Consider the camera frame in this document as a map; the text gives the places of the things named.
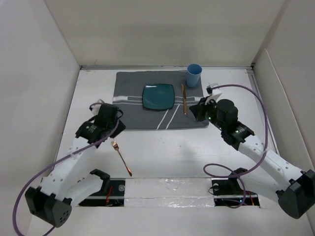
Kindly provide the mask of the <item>copper fork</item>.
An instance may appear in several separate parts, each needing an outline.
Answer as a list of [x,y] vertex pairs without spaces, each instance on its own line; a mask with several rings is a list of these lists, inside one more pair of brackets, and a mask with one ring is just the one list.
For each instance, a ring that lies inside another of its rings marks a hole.
[[120,148],[119,148],[117,142],[112,139],[111,145],[112,145],[113,149],[114,149],[114,150],[118,153],[118,155],[120,156],[120,158],[121,158],[121,160],[122,160],[122,162],[123,162],[123,164],[124,164],[124,166],[125,166],[125,168],[126,168],[128,174],[129,174],[129,176],[131,177],[131,176],[132,176],[132,171],[131,171],[131,169],[128,167],[128,165],[127,165],[127,163],[125,162],[123,156],[121,155],[121,153],[120,153]]

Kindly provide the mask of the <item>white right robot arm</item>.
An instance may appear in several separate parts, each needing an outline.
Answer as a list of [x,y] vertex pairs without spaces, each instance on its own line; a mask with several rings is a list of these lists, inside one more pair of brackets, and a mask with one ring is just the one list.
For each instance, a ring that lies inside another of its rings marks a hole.
[[274,179],[272,183],[258,181],[254,192],[275,200],[290,217],[299,219],[315,204],[315,173],[290,164],[262,142],[254,132],[238,120],[238,109],[231,100],[216,102],[201,98],[189,110],[198,122],[209,121],[221,131],[223,140],[247,156],[255,167],[261,167]]

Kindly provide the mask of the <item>teal square plate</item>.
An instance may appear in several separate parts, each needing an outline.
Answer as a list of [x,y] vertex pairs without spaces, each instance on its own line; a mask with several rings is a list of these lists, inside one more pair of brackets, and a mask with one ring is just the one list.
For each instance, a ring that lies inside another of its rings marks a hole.
[[142,94],[145,109],[164,111],[173,108],[175,91],[171,84],[146,84]]

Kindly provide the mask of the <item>blue plastic cup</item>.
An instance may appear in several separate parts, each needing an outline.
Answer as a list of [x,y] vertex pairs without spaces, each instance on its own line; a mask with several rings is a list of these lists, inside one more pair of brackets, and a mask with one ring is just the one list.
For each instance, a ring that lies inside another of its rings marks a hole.
[[190,64],[187,67],[187,86],[190,88],[195,87],[198,84],[201,73],[202,67],[199,64]]

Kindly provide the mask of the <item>grey striped placemat cloth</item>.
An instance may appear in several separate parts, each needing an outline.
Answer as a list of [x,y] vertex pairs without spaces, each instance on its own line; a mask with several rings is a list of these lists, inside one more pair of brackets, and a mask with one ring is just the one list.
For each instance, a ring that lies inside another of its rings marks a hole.
[[[182,85],[185,71],[118,72],[113,104],[123,111],[121,121],[127,130],[170,130],[205,128],[208,121],[197,122],[192,112],[184,115]],[[174,106],[169,110],[149,110],[142,104],[143,90],[150,84],[170,84],[174,88]]]

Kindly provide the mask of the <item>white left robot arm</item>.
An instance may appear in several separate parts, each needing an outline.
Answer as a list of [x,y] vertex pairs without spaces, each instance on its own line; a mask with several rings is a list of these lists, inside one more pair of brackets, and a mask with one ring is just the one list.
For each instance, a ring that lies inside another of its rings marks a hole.
[[30,213],[55,228],[69,218],[72,208],[93,193],[109,191],[110,176],[98,169],[87,171],[85,164],[101,143],[125,130],[120,118],[123,112],[108,103],[90,106],[93,117],[76,131],[65,160],[44,177],[37,188],[29,187],[25,198]]

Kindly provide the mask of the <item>copper knife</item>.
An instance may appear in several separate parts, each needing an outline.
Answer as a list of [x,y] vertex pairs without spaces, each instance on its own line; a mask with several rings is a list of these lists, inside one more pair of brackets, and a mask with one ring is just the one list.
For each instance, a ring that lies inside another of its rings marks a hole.
[[181,84],[182,87],[182,94],[183,94],[183,111],[184,111],[184,115],[187,115],[187,97],[186,97],[186,90],[185,90],[185,86],[183,84]]

